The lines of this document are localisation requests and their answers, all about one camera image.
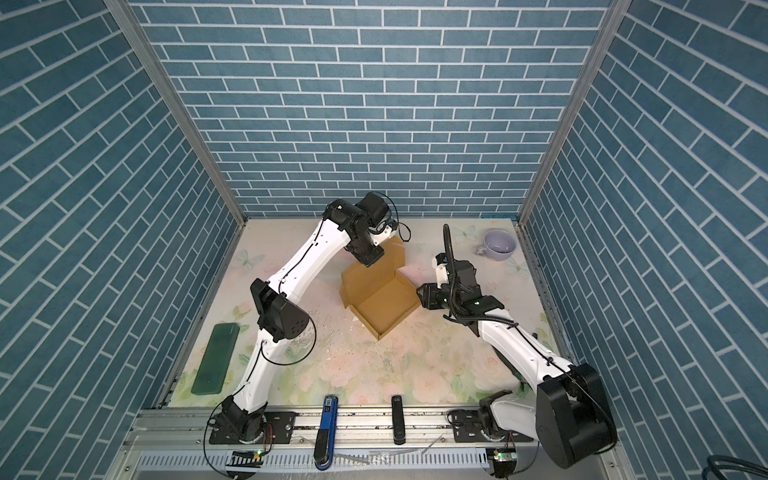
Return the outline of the brown cardboard paper box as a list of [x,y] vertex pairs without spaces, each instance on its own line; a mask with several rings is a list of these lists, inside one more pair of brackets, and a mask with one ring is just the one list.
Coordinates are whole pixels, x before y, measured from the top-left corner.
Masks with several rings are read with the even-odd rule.
[[384,255],[372,266],[355,264],[344,270],[339,291],[343,306],[376,340],[420,307],[416,286],[400,272],[406,264],[404,243],[392,238],[382,248]]

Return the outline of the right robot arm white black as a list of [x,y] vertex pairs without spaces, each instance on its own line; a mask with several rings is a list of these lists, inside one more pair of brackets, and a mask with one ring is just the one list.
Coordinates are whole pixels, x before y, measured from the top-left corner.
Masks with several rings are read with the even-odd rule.
[[436,280],[417,289],[421,305],[469,328],[532,392],[528,397],[496,392],[481,400],[475,416],[457,421],[458,429],[476,423],[489,440],[505,442],[521,434],[563,469],[612,450],[617,427],[597,370],[559,356],[521,327],[497,298],[483,294],[474,265],[455,256],[450,227],[443,227],[442,235],[444,250],[433,260]]

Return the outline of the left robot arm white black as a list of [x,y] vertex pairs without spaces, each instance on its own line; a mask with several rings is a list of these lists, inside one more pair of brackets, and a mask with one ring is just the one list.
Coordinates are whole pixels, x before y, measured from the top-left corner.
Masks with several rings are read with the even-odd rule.
[[235,391],[212,412],[209,425],[228,443],[253,444],[267,438],[264,412],[280,356],[291,340],[313,324],[299,302],[317,275],[340,251],[349,252],[370,271],[385,257],[384,245],[399,233],[399,216],[389,197],[369,192],[356,203],[329,203],[322,219],[287,263],[266,280],[250,286],[258,317],[253,354]]

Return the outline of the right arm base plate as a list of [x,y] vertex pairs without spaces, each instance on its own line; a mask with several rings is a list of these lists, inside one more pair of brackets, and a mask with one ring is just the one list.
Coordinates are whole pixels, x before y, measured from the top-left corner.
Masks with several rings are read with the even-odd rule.
[[487,409],[453,409],[446,414],[456,443],[472,442],[534,442],[516,431],[502,430]]

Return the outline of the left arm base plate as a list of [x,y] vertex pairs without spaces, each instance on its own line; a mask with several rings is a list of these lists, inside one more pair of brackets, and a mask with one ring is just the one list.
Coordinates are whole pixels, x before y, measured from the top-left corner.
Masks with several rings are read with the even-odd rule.
[[259,417],[257,435],[248,439],[245,434],[238,435],[234,427],[226,426],[218,413],[208,423],[208,441],[213,445],[289,444],[296,418],[293,411],[266,411]]

